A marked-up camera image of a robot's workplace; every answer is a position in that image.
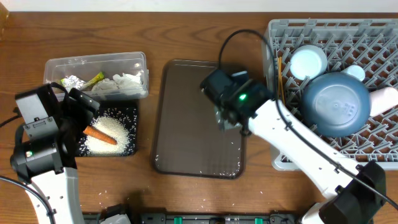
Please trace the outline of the dark blue plate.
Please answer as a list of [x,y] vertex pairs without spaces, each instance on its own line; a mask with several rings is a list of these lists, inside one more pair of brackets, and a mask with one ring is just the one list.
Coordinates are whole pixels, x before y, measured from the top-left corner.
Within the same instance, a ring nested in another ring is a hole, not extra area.
[[370,92],[356,77],[327,73],[305,87],[300,112],[303,120],[315,125],[322,136],[349,136],[358,132],[370,117]]

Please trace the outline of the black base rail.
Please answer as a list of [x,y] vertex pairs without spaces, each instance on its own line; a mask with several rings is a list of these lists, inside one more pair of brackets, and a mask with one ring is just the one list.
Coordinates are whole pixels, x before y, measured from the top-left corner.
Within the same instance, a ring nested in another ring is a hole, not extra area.
[[133,217],[126,213],[97,214],[83,216],[85,223],[109,224],[294,224],[291,214],[271,215],[172,215],[164,213],[143,213]]

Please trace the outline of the white pink cup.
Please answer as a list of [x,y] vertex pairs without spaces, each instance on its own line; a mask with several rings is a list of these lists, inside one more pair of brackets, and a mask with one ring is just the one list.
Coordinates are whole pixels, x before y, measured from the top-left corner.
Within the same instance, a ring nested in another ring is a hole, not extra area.
[[397,106],[397,89],[385,87],[370,93],[371,112],[370,117],[375,117]]

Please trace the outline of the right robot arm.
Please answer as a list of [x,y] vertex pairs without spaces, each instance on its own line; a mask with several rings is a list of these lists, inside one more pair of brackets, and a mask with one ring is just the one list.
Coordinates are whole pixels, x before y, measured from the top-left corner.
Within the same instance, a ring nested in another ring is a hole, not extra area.
[[201,83],[222,117],[279,149],[315,184],[325,201],[313,205],[299,223],[369,223],[386,204],[386,175],[378,164],[365,166],[337,153],[297,120],[276,92],[262,83],[230,76]]

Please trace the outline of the light blue cup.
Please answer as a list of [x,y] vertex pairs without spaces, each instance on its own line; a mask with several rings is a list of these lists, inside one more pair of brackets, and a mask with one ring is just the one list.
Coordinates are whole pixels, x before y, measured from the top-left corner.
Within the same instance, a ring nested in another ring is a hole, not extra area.
[[346,69],[341,71],[347,75],[351,75],[352,77],[357,78],[359,81],[363,81],[366,77],[365,71],[359,65],[350,65]]

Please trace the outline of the white napkin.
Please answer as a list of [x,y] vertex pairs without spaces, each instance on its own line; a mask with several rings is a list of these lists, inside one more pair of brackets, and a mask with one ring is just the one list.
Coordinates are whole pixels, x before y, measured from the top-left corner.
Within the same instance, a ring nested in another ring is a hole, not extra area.
[[118,74],[113,75],[113,79],[104,78],[92,87],[92,91],[105,91],[105,90],[129,90],[129,94],[144,95],[146,91],[143,89],[141,81],[141,74],[131,75],[123,73],[121,76]]

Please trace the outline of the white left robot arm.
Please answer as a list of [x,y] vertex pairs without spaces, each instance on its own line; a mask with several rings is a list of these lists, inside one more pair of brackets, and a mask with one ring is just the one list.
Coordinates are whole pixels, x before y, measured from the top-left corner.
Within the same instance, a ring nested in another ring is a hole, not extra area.
[[15,96],[23,118],[10,163],[39,223],[84,223],[75,156],[100,104],[50,83]]

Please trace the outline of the wooden chopstick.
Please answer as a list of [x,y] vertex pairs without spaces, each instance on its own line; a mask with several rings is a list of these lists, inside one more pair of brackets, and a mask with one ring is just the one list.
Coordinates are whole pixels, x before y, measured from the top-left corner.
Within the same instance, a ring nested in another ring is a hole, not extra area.
[[283,85],[283,80],[282,80],[282,75],[279,75],[279,88],[280,88],[280,95],[283,104],[285,104],[285,96],[284,96],[284,85]]
[[277,59],[277,88],[278,88],[278,96],[282,98],[282,87],[280,86],[280,79],[281,79],[281,64],[282,64],[282,57],[278,57]]

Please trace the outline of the grey dishwasher rack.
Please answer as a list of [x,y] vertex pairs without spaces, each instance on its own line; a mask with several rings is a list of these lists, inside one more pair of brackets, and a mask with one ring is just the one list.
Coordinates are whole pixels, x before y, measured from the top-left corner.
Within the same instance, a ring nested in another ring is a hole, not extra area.
[[[275,56],[282,59],[284,103],[298,119],[302,119],[300,100],[309,80],[294,78],[290,59],[303,45],[323,50],[327,72],[358,65],[364,69],[363,82],[369,91],[397,88],[396,19],[274,19],[265,36]],[[384,170],[397,170],[397,108],[370,117],[357,133],[325,140],[362,165],[376,161]]]

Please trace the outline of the yellow snack packet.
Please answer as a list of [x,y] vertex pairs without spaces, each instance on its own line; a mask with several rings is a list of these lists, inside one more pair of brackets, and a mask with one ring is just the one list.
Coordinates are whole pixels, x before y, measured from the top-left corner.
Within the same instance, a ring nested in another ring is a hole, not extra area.
[[96,83],[100,82],[103,79],[104,79],[103,72],[99,72],[94,78],[92,78],[90,81],[88,81],[85,84],[83,84],[81,86],[80,90],[85,90],[85,89],[95,85]]

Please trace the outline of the silver foil wrapper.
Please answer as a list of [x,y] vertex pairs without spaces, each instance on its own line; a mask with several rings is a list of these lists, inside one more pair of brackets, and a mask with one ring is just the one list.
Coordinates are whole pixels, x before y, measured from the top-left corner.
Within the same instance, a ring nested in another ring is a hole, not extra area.
[[83,81],[82,79],[80,79],[74,75],[66,76],[65,78],[60,80],[60,84],[67,91],[70,91],[72,88],[76,88],[76,89],[80,90],[85,83],[86,83],[85,81]]

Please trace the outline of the light blue bowl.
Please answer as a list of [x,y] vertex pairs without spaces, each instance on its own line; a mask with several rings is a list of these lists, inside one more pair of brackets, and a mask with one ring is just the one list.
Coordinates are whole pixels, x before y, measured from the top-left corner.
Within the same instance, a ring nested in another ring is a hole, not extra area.
[[326,53],[314,45],[303,45],[294,51],[290,59],[290,72],[299,80],[315,78],[326,71]]

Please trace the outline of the brown serving tray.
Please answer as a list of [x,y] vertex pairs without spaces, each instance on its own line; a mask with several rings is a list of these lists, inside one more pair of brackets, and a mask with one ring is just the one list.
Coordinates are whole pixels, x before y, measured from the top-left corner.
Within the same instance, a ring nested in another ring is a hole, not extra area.
[[245,168],[246,140],[222,121],[200,83],[216,62],[171,60],[163,70],[151,162],[161,174],[237,179]]

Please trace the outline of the clear plastic bin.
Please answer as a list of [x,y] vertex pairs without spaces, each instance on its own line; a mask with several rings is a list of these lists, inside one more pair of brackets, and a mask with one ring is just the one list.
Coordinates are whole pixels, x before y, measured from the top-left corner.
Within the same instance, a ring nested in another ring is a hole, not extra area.
[[104,78],[113,79],[113,75],[128,73],[141,74],[144,95],[129,94],[129,90],[105,90],[92,91],[91,86],[83,91],[96,101],[118,101],[145,98],[149,94],[149,71],[147,69],[146,56],[143,52],[124,52],[113,54],[85,55],[78,57],[50,59],[45,64],[44,83],[56,82],[66,76],[74,75],[85,82],[90,81],[99,72],[103,72]]

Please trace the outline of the orange carrot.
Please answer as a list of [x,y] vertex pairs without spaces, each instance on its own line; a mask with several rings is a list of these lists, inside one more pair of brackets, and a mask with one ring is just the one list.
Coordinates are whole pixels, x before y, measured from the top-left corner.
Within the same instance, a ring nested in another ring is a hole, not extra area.
[[87,136],[91,136],[95,139],[106,142],[108,144],[117,145],[117,141],[114,138],[112,138],[111,136],[105,134],[104,132],[101,132],[100,130],[98,130],[92,126],[87,126],[83,130],[83,133]]

